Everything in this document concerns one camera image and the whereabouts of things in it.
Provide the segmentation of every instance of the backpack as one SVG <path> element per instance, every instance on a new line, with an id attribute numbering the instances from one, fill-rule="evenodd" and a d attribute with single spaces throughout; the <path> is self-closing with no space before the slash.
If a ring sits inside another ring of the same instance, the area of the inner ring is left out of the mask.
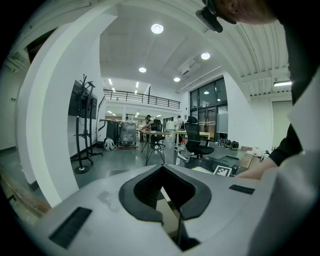
<path id="1" fill-rule="evenodd" d="M 103 148 L 105 151 L 114 150 L 116 148 L 114 141 L 110 138 L 105 138 L 103 143 Z"/>

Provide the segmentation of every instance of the black sleeve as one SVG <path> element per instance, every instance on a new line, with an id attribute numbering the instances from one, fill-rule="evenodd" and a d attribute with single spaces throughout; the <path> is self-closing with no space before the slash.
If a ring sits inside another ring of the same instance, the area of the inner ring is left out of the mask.
<path id="1" fill-rule="evenodd" d="M 279 166 L 285 159 L 299 154 L 301 151 L 302 147 L 297 134 L 290 124 L 286 137 L 281 141 L 280 146 L 271 153 L 270 158 Z"/>

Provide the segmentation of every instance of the glass door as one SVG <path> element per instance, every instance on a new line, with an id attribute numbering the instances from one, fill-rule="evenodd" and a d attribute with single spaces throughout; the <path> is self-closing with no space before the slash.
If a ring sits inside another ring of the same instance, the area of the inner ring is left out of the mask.
<path id="1" fill-rule="evenodd" d="M 217 120 L 217 108 L 209 107 L 206 109 L 206 124 L 205 132 L 210 133 L 210 138 L 215 137 Z"/>
<path id="2" fill-rule="evenodd" d="M 207 109 L 199 109 L 198 114 L 198 124 L 199 124 L 199 130 L 200 132 L 206 131 L 206 123 L 207 123 Z"/>

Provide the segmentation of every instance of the black slot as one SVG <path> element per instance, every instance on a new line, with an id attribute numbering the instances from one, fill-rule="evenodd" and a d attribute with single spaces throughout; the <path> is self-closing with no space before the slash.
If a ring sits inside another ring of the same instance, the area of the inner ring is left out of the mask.
<path id="1" fill-rule="evenodd" d="M 92 210 L 78 207 L 59 227 L 49 236 L 49 239 L 67 249 L 77 233 L 88 219 Z"/>
<path id="2" fill-rule="evenodd" d="M 239 186 L 239 185 L 232 185 L 231 187 L 229 187 L 229 189 L 235 190 L 241 193 L 249 194 L 249 195 L 252 195 L 255 192 L 254 188 Z"/>

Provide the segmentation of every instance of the gray floor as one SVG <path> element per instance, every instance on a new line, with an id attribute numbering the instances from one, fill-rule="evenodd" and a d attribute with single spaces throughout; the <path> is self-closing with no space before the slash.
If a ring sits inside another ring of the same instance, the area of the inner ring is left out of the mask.
<path id="1" fill-rule="evenodd" d="M 79 188 L 89 184 L 97 179 L 106 178 L 108 176 L 114 175 L 119 171 L 128 171 L 136 168 L 144 167 L 146 165 L 147 149 L 141 152 L 140 137 L 136 138 L 137 149 L 115 149 L 109 152 L 104 152 L 103 156 L 93 156 L 92 160 L 94 165 L 91 166 L 90 163 L 85 160 L 84 165 L 90 167 L 90 170 L 84 174 L 74 174 L 76 182 Z M 172 139 L 167 137 L 164 141 L 166 145 L 164 153 L 167 164 L 174 163 L 174 143 Z M 245 155 L 245 151 L 242 150 L 230 150 L 224 147 L 220 147 L 217 144 L 211 142 L 210 147 L 215 148 L 215 151 L 209 156 L 215 159 L 220 159 L 225 156 L 232 156 L 239 158 L 240 160 Z M 101 152 L 102 149 L 94 148 L 95 152 Z M 189 156 L 190 153 L 185 151 L 184 154 Z M 148 162 L 148 165 L 162 164 L 163 161 L 158 154 L 153 154 Z M 30 191 L 35 197 L 46 201 L 42 191 L 38 188 L 36 191 L 31 191 L 26 177 L 23 173 L 23 169 L 20 164 L 20 158 L 17 150 L 9 150 L 0 153 L 0 164 L 3 166 L 3 172 L 10 175 L 15 181 L 19 182 L 26 190 Z M 77 161 L 71 162 L 72 168 L 75 169 L 79 166 Z"/>

